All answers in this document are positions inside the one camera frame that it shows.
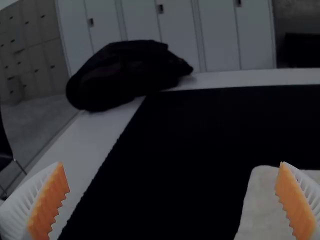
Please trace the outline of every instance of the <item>locker door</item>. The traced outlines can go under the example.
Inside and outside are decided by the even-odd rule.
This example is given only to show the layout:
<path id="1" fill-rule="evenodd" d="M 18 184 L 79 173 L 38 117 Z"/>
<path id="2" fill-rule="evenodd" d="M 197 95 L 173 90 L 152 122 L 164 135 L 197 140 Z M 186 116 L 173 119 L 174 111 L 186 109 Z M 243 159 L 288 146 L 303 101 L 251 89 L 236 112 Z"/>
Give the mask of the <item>locker door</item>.
<path id="1" fill-rule="evenodd" d="M 109 43 L 121 41 L 115 0 L 85 0 L 85 7 L 95 53 Z"/>
<path id="2" fill-rule="evenodd" d="M 24 74 L 27 72 L 30 72 L 31 70 L 31 65 L 30 65 L 30 59 L 29 59 L 29 54 L 27 50 L 23 50 L 19 53 L 17 53 L 14 56 L 15 64 L 17 67 L 17 72 L 19 74 Z"/>
<path id="3" fill-rule="evenodd" d="M 37 84 L 35 76 L 32 72 L 24 73 L 21 75 L 21 83 L 23 88 L 24 97 L 32 99 L 37 96 Z"/>
<path id="4" fill-rule="evenodd" d="M 240 70 L 234 0 L 199 0 L 206 69 Z"/>
<path id="5" fill-rule="evenodd" d="M 10 94 L 7 86 L 7 78 L 0 60 L 0 102 L 9 100 Z"/>
<path id="6" fill-rule="evenodd" d="M 52 93 L 50 76 L 46 66 L 46 59 L 42 45 L 30 47 L 30 62 L 40 96 Z"/>
<path id="7" fill-rule="evenodd" d="M 195 23 L 190 0 L 156 0 L 162 41 L 169 50 L 200 71 Z"/>
<path id="8" fill-rule="evenodd" d="M 48 41 L 44 50 L 49 63 L 49 73 L 56 93 L 64 93 L 69 74 L 60 39 Z"/>
<path id="9" fill-rule="evenodd" d="M 22 28 L 8 31 L 8 37 L 12 53 L 16 53 L 26 48 L 26 41 Z"/>
<path id="10" fill-rule="evenodd" d="M 0 34 L 4 33 L 8 29 L 7 9 L 0 11 Z"/>
<path id="11" fill-rule="evenodd" d="M 17 66 L 11 52 L 11 43 L 7 32 L 0 35 L 0 55 L 5 76 L 7 78 L 16 76 L 18 74 Z"/>
<path id="12" fill-rule="evenodd" d="M 36 0 L 22 0 L 22 19 L 26 42 L 29 46 L 41 43 L 36 11 Z"/>
<path id="13" fill-rule="evenodd" d="M 20 1 L 7 7 L 6 16 L 9 29 L 21 28 Z"/>
<path id="14" fill-rule="evenodd" d="M 60 36 L 55 0 L 37 0 L 38 21 L 44 41 L 56 39 Z"/>
<path id="15" fill-rule="evenodd" d="M 154 0 L 122 0 L 128 40 L 160 42 L 160 30 Z"/>
<path id="16" fill-rule="evenodd" d="M 269 0 L 241 0 L 236 8 L 243 70 L 274 67 L 274 30 Z"/>

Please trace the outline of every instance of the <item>floor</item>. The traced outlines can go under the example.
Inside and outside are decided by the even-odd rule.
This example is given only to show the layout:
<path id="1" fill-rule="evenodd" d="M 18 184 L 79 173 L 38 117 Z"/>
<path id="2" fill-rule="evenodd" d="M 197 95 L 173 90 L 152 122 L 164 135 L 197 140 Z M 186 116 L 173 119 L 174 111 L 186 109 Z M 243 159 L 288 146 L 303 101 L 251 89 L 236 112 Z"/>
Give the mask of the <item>floor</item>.
<path id="1" fill-rule="evenodd" d="M 28 173 L 39 160 L 39 154 L 79 111 L 63 95 L 23 101 L 16 105 L 2 105 L 1 114 L 14 158 Z M 12 162 L 0 172 L 0 185 L 13 192 L 20 174 Z"/>
<path id="2" fill-rule="evenodd" d="M 199 73 L 186 77 L 180 86 L 171 91 L 295 84 L 320 84 L 320 69 Z M 21 182 L 23 184 L 34 174 L 57 161 L 63 163 L 70 192 L 62 202 L 63 206 L 58 209 L 59 215 L 55 217 L 56 223 L 52 225 L 52 232 L 49 233 L 51 240 L 58 239 L 83 193 L 143 99 L 137 98 L 103 113 L 79 114 Z"/>

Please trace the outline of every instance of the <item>black cloth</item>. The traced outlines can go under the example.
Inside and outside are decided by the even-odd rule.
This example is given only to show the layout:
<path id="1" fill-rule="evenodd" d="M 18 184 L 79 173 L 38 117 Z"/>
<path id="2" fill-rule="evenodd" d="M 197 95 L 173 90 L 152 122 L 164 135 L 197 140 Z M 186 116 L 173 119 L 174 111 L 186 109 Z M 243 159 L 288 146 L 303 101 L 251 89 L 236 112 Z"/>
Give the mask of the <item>black cloth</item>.
<path id="1" fill-rule="evenodd" d="M 12 149 L 7 139 L 0 109 L 0 172 L 14 159 Z"/>
<path id="2" fill-rule="evenodd" d="M 71 77 L 66 96 L 77 109 L 101 112 L 177 86 L 193 68 L 153 40 L 110 43 Z"/>
<path id="3" fill-rule="evenodd" d="M 254 167 L 320 170 L 319 103 L 319 85 L 147 97 L 59 239 L 232 240 Z"/>

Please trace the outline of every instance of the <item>white cloth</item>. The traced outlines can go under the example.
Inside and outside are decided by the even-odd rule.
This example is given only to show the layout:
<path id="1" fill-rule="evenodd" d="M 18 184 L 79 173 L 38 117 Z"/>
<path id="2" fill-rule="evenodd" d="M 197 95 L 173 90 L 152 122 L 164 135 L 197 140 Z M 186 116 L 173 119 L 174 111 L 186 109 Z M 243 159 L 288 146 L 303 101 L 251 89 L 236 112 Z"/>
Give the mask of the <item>white cloth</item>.
<path id="1" fill-rule="evenodd" d="M 295 240 L 286 212 L 275 196 L 278 168 L 258 166 L 251 172 L 235 240 Z M 320 171 L 304 170 L 320 183 Z"/>

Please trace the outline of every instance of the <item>white cabinet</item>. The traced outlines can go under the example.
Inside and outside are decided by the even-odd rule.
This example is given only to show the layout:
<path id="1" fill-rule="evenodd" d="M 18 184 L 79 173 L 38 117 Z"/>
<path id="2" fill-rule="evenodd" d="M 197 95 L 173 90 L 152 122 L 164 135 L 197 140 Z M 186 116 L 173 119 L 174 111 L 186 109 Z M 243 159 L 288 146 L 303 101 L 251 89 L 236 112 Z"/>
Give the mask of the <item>white cabinet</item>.
<path id="1" fill-rule="evenodd" d="M 9 29 L 21 28 L 22 20 L 20 14 L 20 1 L 8 6 L 6 9 L 6 17 Z"/>
<path id="2" fill-rule="evenodd" d="M 42 45 L 30 47 L 30 62 L 40 96 L 49 96 L 52 93 L 50 76 L 48 73 L 44 49 Z"/>
<path id="3" fill-rule="evenodd" d="M 35 98 L 38 94 L 35 75 L 32 72 L 24 73 L 20 77 L 23 94 L 26 99 Z"/>
<path id="4" fill-rule="evenodd" d="M 24 74 L 31 71 L 29 53 L 27 50 L 23 50 L 14 56 L 17 72 Z"/>
<path id="5" fill-rule="evenodd" d="M 22 25 L 29 46 L 41 43 L 36 0 L 21 0 Z"/>
<path id="6" fill-rule="evenodd" d="M 122 0 L 128 40 L 160 42 L 160 29 L 154 0 Z"/>
<path id="7" fill-rule="evenodd" d="M 59 26 L 56 13 L 55 0 L 36 0 L 41 35 L 44 41 L 59 37 Z"/>
<path id="8" fill-rule="evenodd" d="M 57 0 L 57 4 L 65 58 L 74 75 L 93 55 L 86 8 L 82 0 Z"/>
<path id="9" fill-rule="evenodd" d="M 8 29 L 7 9 L 0 11 L 0 34 L 3 34 Z"/>
<path id="10" fill-rule="evenodd" d="M 7 86 L 7 78 L 3 70 L 3 64 L 0 60 L 0 102 L 9 100 L 10 94 Z"/>
<path id="11" fill-rule="evenodd" d="M 51 75 L 56 93 L 64 93 L 69 80 L 68 69 L 61 46 L 61 40 L 56 39 L 44 44 L 45 55 L 48 60 L 48 71 Z"/>
<path id="12" fill-rule="evenodd" d="M 156 0 L 162 42 L 169 45 L 169 50 L 185 59 L 195 73 L 200 71 L 199 53 L 191 1 Z"/>
<path id="13" fill-rule="evenodd" d="M 236 8 L 241 69 L 275 66 L 273 17 L 270 0 L 241 0 Z"/>
<path id="14" fill-rule="evenodd" d="M 115 0 L 85 0 L 93 50 L 121 41 Z"/>
<path id="15" fill-rule="evenodd" d="M 234 0 L 199 0 L 206 70 L 240 70 Z"/>

